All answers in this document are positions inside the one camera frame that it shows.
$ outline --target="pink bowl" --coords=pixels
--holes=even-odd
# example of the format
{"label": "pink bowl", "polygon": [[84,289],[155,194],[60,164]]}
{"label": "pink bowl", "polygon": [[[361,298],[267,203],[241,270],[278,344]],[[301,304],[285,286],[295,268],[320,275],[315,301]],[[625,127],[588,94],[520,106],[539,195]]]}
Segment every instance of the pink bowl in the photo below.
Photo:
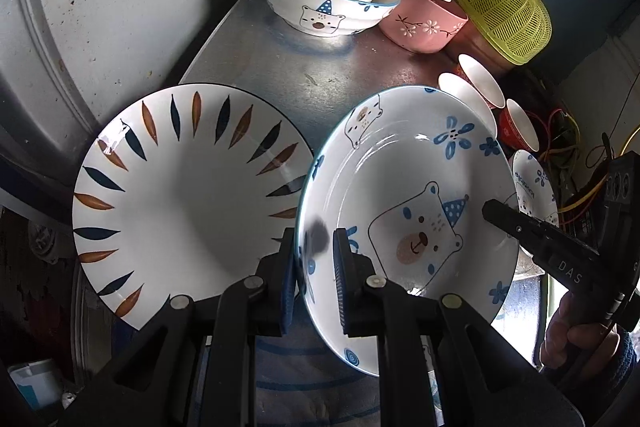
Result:
{"label": "pink bowl", "polygon": [[439,52],[468,21],[455,1],[401,0],[379,23],[398,46],[414,53]]}

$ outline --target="yellow-green strainer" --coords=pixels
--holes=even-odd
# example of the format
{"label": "yellow-green strainer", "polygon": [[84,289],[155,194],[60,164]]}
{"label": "yellow-green strainer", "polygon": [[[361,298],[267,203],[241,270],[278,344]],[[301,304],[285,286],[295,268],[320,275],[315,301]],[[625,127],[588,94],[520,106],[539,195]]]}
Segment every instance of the yellow-green strainer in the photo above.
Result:
{"label": "yellow-green strainer", "polygon": [[504,58],[521,66],[551,38],[551,19],[541,0],[457,0]]}

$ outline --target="blue spiral design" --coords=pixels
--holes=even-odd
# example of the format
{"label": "blue spiral design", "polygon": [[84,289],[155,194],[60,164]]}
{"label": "blue spiral design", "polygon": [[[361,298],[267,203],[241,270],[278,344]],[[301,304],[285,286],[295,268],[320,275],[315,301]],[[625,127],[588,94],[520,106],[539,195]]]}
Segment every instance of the blue spiral design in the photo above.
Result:
{"label": "blue spiral design", "polygon": [[344,350],[344,358],[347,359],[347,362],[352,363],[353,365],[358,365],[360,363],[356,354],[348,347]]}

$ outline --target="stainless steel tabletop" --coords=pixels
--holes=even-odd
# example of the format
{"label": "stainless steel tabletop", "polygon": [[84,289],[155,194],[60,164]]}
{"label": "stainless steel tabletop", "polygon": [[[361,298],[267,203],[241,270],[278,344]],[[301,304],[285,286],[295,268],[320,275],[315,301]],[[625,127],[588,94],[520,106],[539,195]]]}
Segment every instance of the stainless steel tabletop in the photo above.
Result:
{"label": "stainless steel tabletop", "polygon": [[414,55],[375,27],[318,38],[293,29],[265,0],[238,0],[180,83],[251,91],[289,117],[315,150],[361,100],[386,87],[435,86],[452,67],[445,54]]}

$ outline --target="plate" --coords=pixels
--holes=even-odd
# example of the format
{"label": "plate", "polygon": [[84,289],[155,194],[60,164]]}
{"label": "plate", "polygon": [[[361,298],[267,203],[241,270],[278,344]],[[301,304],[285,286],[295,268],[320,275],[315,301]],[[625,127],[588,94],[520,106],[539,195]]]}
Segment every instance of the plate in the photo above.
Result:
{"label": "plate", "polygon": [[312,154],[264,100],[187,84],[100,133],[76,182],[76,248],[105,304],[141,328],[173,295],[222,293],[278,251]]}
{"label": "plate", "polygon": [[367,255],[414,295],[455,292],[489,322],[509,290],[518,243],[485,222],[496,198],[516,205],[498,142],[466,105],[424,86],[382,91],[331,133],[307,176],[298,213],[301,293],[319,334],[357,369],[378,375],[375,338],[342,333],[331,240],[347,229]]}
{"label": "plate", "polygon": [[[529,151],[523,149],[516,151],[510,163],[520,211],[558,227],[558,204],[545,169]],[[522,253],[518,256],[516,269],[518,279],[523,279],[524,275],[531,277],[544,273],[542,268],[533,264],[524,248],[520,250]]]}

